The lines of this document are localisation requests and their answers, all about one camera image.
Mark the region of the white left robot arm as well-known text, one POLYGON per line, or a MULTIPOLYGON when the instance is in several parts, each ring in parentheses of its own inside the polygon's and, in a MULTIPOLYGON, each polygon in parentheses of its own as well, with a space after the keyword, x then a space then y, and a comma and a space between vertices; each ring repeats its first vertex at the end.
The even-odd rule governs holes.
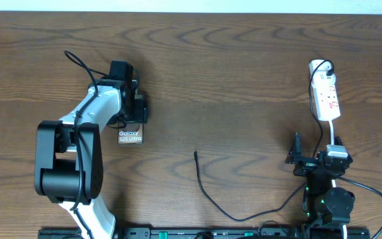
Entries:
POLYGON ((101 133, 117 130, 120 145, 141 144, 147 102, 138 79, 109 78, 90 84, 87 96, 57 121, 42 121, 36 133, 34 187, 59 204, 78 225, 42 229, 39 238, 123 238, 101 194, 101 133))

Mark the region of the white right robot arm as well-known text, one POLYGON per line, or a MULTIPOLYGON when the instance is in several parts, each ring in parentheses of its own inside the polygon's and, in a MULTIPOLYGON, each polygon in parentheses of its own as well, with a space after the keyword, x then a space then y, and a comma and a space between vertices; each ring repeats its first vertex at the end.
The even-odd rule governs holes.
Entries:
POLYGON ((308 213, 308 222, 302 227, 303 231, 341 230, 350 222, 355 196, 332 181, 344 175, 352 162, 339 137, 335 137, 334 144, 327 145, 326 150, 320 151, 316 157, 305 157, 300 134, 294 135, 285 163, 294 165, 293 175, 306 179, 303 209, 308 213))

